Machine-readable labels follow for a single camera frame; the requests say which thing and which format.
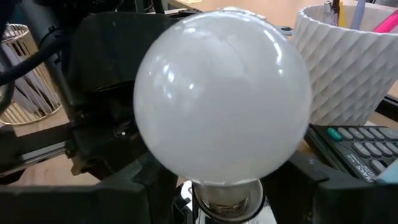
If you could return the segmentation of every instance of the pencil holder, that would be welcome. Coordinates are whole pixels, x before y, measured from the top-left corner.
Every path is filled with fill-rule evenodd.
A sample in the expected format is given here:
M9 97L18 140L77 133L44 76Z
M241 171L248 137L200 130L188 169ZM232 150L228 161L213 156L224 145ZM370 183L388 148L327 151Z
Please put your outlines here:
M346 6L351 25L355 7ZM323 6L297 14L292 41L312 82L310 122L364 125L398 77L398 34L371 32L393 11L365 8L360 30L322 22Z

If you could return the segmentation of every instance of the green button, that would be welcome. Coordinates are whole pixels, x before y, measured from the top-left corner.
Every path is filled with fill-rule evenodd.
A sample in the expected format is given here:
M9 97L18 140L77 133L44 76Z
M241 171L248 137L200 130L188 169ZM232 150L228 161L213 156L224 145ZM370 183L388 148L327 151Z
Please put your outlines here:
M326 133L328 133L329 137L331 137L335 141L343 140L343 137L341 136L341 134L339 134L334 128L328 128Z

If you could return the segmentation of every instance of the light bulb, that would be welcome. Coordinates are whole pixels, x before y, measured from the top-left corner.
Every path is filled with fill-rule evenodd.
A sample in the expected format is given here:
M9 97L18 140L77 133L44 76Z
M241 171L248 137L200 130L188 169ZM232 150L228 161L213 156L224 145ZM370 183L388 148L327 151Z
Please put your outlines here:
M238 11L188 17L147 51L134 114L153 155L206 185L261 178L296 150L312 100L305 64L278 30Z

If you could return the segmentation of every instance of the table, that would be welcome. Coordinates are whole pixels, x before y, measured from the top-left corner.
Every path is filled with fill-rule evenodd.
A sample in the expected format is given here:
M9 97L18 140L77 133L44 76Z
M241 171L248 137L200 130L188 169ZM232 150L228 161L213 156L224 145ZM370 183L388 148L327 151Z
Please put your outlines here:
M202 0L202 2L195 4L184 4L178 0L169 0L169 3L176 7L188 9L197 8L201 11L210 11L224 6L238 6L243 9L266 15L269 21L277 25L292 27L295 21L295 14L301 7L311 4L321 4L322 2L323 1L320 0ZM370 121L377 125L398 128L398 123L377 113L374 113L371 116ZM51 128L66 122L68 122L68 119L65 112L63 110L59 110L43 121L27 126L15 127L15 130L17 135L20 136L42 129ZM298 149L302 152L312 153L310 148L304 142L299 145ZM89 174L81 174L75 177L72 176L72 173L70 172L71 167L72 162L68 160L66 156L58 156L54 159L28 168L22 178L13 185L92 185L98 182L96 178Z

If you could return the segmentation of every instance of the remote control button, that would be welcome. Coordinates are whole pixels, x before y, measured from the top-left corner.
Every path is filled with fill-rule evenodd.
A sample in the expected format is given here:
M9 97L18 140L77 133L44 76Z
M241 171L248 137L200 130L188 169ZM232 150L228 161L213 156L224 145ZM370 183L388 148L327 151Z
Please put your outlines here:
M369 128L369 131L374 135L374 137L379 140L382 141L384 140L384 136L382 134L380 134L380 132L374 128Z
M363 134L363 136L365 136L365 138L369 141L373 141L374 140L374 136L366 129L364 128L358 128L359 132Z
M386 169L386 167L384 167L379 161L371 161L371 167L374 169L374 171L376 171L377 174L380 174Z
M348 131L351 133L351 134L353 134L353 136L354 136L354 138L356 139L356 140L360 140L360 141L362 141L363 140L363 135L357 130L357 129L355 129L355 128L348 128Z
M379 131L386 137L387 140L398 140L398 129L379 128Z
M393 143L387 142L387 143L386 143L386 146L387 146L387 148L389 148L389 149L392 151L392 153L393 153L394 155L398 156L398 148L396 148L396 146L393 145Z
M388 149L385 145L383 145L381 142L376 142L375 143L376 147L378 149L380 149L381 153L383 153L383 155L390 157L392 156L392 152L390 149Z
M326 131L329 135L329 137L331 137L333 140L335 141L342 141L343 137L341 137L341 134L339 134L336 129L334 128L328 128Z
M365 143L365 148L368 149L368 151L370 151L372 156L374 156L374 157L381 157L381 155L382 155L381 151L376 149L376 147L374 147L372 145L372 143L369 143L369 142Z
M369 158L371 156L370 152L358 142L353 144L353 149L363 158Z
M345 128L338 128L337 131L343 135L343 139L345 140L353 140L354 137L347 131Z

